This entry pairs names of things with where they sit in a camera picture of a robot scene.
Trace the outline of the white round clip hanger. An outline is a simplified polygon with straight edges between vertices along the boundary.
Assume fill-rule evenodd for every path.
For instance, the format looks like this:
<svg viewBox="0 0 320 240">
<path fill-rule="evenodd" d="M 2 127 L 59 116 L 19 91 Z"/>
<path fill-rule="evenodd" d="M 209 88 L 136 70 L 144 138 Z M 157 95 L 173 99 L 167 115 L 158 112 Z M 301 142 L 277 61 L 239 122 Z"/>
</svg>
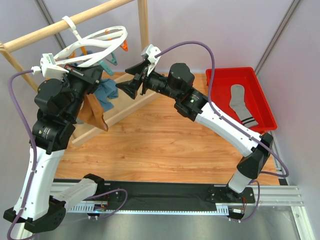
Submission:
<svg viewBox="0 0 320 240">
<path fill-rule="evenodd" d="M 77 64 L 79 67 L 97 65 L 101 66 L 107 74 L 113 76 L 114 73 L 107 63 L 114 66 L 118 64 L 114 51 L 127 47 L 127 29 L 122 25 L 116 25 L 82 37 L 70 17 L 64 16 L 62 19 L 67 23 L 76 41 L 53 57 L 54 64 L 57 66 Z"/>
</svg>

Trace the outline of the grey striped sock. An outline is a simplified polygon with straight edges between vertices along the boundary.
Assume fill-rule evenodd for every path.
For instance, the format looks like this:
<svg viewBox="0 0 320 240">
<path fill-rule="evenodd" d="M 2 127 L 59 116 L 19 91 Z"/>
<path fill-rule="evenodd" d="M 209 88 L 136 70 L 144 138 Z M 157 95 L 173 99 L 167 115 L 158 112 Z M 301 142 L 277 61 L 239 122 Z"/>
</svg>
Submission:
<svg viewBox="0 0 320 240">
<path fill-rule="evenodd" d="M 230 88 L 231 99 L 229 107 L 236 113 L 240 122 L 246 127 L 251 128 L 258 125 L 245 103 L 245 88 L 240 84 L 234 84 Z"/>
</svg>

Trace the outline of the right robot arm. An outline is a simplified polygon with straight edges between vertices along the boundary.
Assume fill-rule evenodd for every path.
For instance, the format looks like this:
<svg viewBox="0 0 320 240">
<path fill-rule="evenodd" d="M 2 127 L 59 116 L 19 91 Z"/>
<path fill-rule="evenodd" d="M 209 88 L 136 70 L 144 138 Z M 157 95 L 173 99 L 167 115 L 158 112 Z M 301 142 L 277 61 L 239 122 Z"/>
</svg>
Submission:
<svg viewBox="0 0 320 240">
<path fill-rule="evenodd" d="M 240 194 L 249 183 L 257 179 L 270 156 L 273 137 L 260 134 L 240 124 L 221 111 L 210 99 L 193 87 L 195 76 L 185 63 L 175 63 L 168 76 L 150 71 L 148 61 L 126 69 L 133 79 L 119 82 L 116 87 L 135 99 L 138 90 L 144 95 L 147 90 L 174 99 L 177 112 L 197 122 L 232 144 L 242 155 L 227 188 Z"/>
</svg>

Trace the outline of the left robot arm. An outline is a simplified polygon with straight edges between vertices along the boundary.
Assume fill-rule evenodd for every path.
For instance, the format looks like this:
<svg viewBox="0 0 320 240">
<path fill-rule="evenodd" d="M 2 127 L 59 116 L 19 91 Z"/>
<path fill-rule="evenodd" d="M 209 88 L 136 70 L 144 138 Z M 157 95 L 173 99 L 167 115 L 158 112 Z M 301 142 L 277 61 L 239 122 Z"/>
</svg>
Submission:
<svg viewBox="0 0 320 240">
<path fill-rule="evenodd" d="M 67 211 L 105 189 L 103 178 L 87 174 L 77 184 L 51 195 L 58 164 L 76 129 L 84 98 L 98 88 L 103 74 L 99 65 L 80 67 L 67 64 L 63 69 L 62 76 L 50 77 L 38 87 L 34 98 L 38 106 L 37 121 L 29 129 L 28 171 L 32 183 L 24 181 L 18 202 L 3 214 L 5 220 L 23 223 L 24 228 L 33 234 L 55 230 Z"/>
</svg>

